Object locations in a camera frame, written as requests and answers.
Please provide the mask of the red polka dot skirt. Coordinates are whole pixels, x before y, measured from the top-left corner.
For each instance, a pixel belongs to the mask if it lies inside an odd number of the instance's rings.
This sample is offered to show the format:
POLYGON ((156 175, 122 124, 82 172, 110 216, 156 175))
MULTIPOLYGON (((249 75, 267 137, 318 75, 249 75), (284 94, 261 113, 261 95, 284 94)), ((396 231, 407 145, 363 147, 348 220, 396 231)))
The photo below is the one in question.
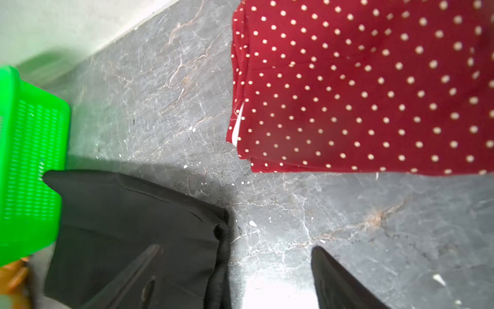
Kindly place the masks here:
POLYGON ((492 1, 242 1, 232 35, 253 172, 493 172, 492 1))

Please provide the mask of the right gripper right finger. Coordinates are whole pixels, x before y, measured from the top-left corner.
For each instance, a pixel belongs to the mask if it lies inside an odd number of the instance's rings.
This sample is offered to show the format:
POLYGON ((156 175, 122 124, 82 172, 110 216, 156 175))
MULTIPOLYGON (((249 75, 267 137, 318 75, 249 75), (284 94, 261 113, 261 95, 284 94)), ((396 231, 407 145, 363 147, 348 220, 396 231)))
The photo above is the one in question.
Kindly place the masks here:
POLYGON ((321 246, 312 248, 311 270, 320 308, 389 309, 321 246))

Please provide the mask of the black skirt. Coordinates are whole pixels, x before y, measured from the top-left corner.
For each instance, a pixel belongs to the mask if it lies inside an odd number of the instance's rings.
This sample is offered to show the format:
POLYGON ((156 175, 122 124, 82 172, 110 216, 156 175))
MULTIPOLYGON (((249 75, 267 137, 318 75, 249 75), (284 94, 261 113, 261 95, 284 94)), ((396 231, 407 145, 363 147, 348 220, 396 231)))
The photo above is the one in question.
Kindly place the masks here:
POLYGON ((49 171, 62 199, 44 293, 82 308, 153 244, 161 245, 149 308, 230 308, 230 216, 160 185, 104 171, 49 171))

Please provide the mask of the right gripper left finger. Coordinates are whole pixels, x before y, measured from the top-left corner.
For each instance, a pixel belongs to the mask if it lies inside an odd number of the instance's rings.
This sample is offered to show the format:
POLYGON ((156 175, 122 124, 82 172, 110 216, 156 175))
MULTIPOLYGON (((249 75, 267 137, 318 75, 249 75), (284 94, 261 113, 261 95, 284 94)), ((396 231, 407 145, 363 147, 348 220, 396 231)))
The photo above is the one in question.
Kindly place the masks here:
POLYGON ((146 248, 82 308, 149 308, 156 292, 161 245, 146 248))

